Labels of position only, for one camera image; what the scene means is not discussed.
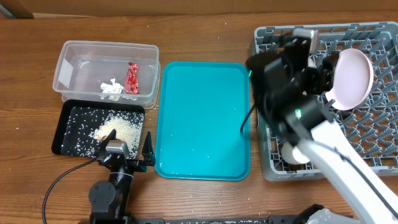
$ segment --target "wooden table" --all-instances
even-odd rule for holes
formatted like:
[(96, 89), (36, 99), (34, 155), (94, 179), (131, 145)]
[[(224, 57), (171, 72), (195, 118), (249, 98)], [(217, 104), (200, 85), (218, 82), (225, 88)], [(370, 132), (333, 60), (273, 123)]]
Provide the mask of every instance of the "wooden table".
[[(42, 223), (50, 184), (87, 159), (52, 154), (62, 107), (52, 90), (55, 66), (67, 40), (154, 44), (162, 68), (174, 60), (244, 63), (259, 26), (398, 21), (397, 11), (235, 14), (221, 16), (93, 17), (0, 21), (0, 223)], [(153, 142), (159, 101), (147, 110)], [(251, 130), (256, 131), (255, 113)], [(76, 223), (91, 212), (88, 190), (109, 171), (91, 164), (63, 178), (47, 203), (49, 223)], [(383, 178), (398, 193), (398, 178)], [(238, 218), (298, 214), (320, 203), (353, 212), (327, 180), (269, 182), (261, 174), (257, 141), (251, 172), (240, 182), (172, 180), (153, 168), (136, 174), (128, 210), (137, 218)]]

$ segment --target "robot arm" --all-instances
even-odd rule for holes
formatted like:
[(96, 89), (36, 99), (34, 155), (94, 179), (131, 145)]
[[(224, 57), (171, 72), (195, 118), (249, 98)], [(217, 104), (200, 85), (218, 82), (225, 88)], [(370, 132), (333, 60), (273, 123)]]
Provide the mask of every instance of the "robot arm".
[[(274, 134), (297, 146), (323, 171), (359, 217), (353, 223), (398, 223), (398, 197), (356, 153), (331, 113), (311, 96), (332, 88), (338, 60), (334, 54), (320, 68), (308, 67), (317, 36), (315, 30), (296, 29), (280, 37), (282, 51), (246, 61), (254, 106)], [(307, 223), (341, 223), (327, 222), (326, 214), (321, 217)]]

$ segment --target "blue plastic tray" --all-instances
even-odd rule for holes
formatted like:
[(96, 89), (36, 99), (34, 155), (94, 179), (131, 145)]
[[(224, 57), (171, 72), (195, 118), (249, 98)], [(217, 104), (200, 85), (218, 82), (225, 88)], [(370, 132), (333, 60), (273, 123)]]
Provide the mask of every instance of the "blue plastic tray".
[[(160, 94), (157, 173), (166, 178), (244, 179), (250, 171), (250, 139), (239, 128), (249, 107), (243, 65), (169, 63)], [(247, 122), (244, 132), (249, 130)]]

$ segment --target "green light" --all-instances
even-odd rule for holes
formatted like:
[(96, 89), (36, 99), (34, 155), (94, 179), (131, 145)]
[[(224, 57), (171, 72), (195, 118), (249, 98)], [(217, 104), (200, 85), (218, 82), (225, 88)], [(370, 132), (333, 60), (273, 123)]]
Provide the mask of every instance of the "green light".
[(302, 115), (301, 115), (301, 110), (300, 110), (300, 109), (296, 109), (296, 110), (294, 111), (294, 113), (296, 114), (296, 118), (297, 118), (297, 119), (300, 119), (300, 118), (302, 117)]

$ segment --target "white tissue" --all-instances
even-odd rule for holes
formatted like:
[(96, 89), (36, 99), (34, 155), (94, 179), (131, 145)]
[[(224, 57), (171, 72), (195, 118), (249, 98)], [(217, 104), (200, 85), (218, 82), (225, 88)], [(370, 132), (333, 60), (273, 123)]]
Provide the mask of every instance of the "white tissue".
[[(115, 82), (115, 78), (111, 79), (112, 85), (102, 83), (101, 89), (102, 93), (118, 93), (123, 91), (123, 86)], [(104, 100), (106, 95), (101, 96), (101, 100)], [(109, 100), (118, 101), (120, 96), (109, 96)]]

